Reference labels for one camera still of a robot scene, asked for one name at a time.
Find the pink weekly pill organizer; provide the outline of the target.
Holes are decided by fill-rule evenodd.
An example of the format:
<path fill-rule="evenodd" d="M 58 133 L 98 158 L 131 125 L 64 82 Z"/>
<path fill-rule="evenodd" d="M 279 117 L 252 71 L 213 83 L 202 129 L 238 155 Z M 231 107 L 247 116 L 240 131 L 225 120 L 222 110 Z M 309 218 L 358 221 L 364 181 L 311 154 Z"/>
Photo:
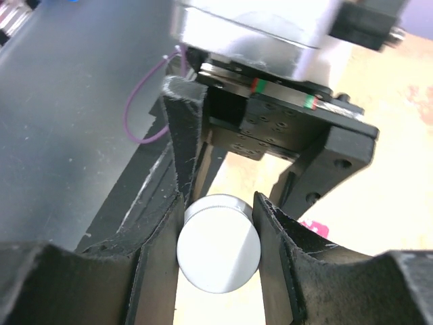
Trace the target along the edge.
<path fill-rule="evenodd" d="M 320 235 L 323 238 L 327 238 L 329 235 L 329 228 L 326 225 L 317 221 L 306 219 L 302 221 L 301 224 L 304 227 L 308 228 L 310 231 Z"/>

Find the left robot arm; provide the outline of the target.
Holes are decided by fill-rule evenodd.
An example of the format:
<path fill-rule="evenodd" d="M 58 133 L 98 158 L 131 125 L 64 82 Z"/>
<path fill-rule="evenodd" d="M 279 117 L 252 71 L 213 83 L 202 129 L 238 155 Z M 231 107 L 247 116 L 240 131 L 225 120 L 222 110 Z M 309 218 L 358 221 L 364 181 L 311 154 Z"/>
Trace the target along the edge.
<path fill-rule="evenodd" d="M 298 219 L 373 158 L 379 131 L 332 84 L 352 45 L 405 36 L 404 1 L 175 1 L 170 33 L 192 81 L 162 90 L 185 204 L 213 179 L 212 151 L 290 161 L 270 200 Z"/>

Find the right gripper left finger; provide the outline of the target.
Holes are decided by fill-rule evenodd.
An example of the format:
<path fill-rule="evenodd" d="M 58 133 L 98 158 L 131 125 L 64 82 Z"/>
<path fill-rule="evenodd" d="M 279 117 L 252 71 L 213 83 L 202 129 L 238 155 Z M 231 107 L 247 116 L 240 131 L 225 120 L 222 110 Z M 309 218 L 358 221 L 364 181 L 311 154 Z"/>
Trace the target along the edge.
<path fill-rule="evenodd" d="M 46 242 L 1 244 L 2 324 L 172 324 L 183 197 L 78 254 Z"/>

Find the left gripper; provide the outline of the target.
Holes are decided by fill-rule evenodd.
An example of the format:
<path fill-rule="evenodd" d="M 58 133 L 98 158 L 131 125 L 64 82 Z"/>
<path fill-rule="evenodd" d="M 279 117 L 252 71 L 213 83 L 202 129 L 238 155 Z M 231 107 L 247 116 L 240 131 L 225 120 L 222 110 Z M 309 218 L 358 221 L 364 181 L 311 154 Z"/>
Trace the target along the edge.
<path fill-rule="evenodd" d="M 186 200 L 194 193 L 207 90 L 212 145 L 253 160 L 265 152 L 285 159 L 302 152 L 269 195 L 292 219 L 372 161 L 378 130 L 346 94 L 219 66 L 201 66 L 197 80 L 167 76 L 162 84 L 177 188 Z"/>

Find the white-capped pill bottle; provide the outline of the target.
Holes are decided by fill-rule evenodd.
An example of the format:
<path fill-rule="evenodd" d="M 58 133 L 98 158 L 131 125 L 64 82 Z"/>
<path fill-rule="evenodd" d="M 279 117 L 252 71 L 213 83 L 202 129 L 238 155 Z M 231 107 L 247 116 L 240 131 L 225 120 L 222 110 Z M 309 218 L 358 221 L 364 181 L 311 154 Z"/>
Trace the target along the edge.
<path fill-rule="evenodd" d="M 260 256 L 260 238 L 247 202 L 213 194 L 185 211 L 177 261 L 196 288 L 212 294 L 235 291 L 256 273 Z"/>

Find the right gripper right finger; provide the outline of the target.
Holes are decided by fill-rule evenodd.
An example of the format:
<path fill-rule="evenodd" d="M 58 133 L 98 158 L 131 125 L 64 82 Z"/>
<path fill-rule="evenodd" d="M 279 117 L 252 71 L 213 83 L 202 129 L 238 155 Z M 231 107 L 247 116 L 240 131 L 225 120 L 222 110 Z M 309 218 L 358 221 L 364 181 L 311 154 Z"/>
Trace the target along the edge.
<path fill-rule="evenodd" d="M 268 324 L 431 324 L 432 252 L 370 257 L 335 244 L 254 195 Z"/>

